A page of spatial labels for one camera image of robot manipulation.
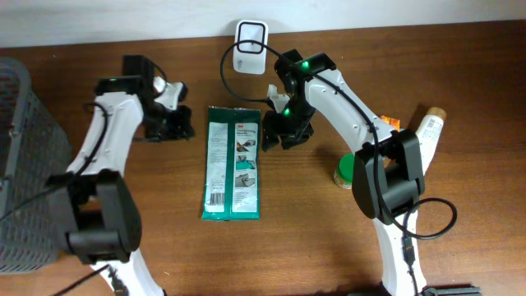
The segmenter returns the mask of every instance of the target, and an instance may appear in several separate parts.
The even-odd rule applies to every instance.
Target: white bottle
[[[420,123],[417,137],[420,141],[420,154],[422,156],[422,171],[426,174],[427,168],[436,151],[436,144],[444,127],[446,113],[443,109],[432,107]]]

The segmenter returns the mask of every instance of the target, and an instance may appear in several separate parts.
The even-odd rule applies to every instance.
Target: gray plastic bin
[[[72,160],[66,133],[31,91],[27,69],[0,58],[0,216],[44,189]],[[45,198],[0,223],[0,274],[29,272],[53,263]]]

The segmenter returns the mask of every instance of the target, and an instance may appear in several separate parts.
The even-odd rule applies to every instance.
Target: white wall
[[[0,47],[526,18],[526,0],[0,0]]]

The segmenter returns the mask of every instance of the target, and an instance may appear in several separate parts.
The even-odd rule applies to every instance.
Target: green packet
[[[208,108],[203,220],[260,219],[260,110]]]

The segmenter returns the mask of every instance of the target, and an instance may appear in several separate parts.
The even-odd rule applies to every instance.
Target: table
[[[209,105],[267,110],[235,100],[219,79],[232,37],[151,40],[2,49],[22,61],[33,90],[79,149],[90,124],[81,104],[93,101],[99,77],[117,75],[121,56],[144,54],[170,81],[185,81],[196,136],[190,141],[134,143],[127,185],[141,212],[141,250],[168,295],[339,294],[381,281],[372,222],[332,173],[348,153],[317,114],[314,137],[291,150],[260,153],[261,220],[202,221],[205,127]],[[351,88],[378,115],[418,125],[427,106],[448,118],[426,176],[424,197],[457,205],[445,237],[420,242],[429,284],[473,283],[485,295],[524,294],[526,285],[526,26],[524,21],[425,25],[270,36],[279,51],[327,53]],[[242,94],[282,90],[269,56],[264,76],[226,75]],[[445,206],[424,206],[425,234],[449,220]],[[90,272],[61,257],[28,275],[0,277],[0,294],[47,295]],[[102,278],[71,295],[110,295]]]

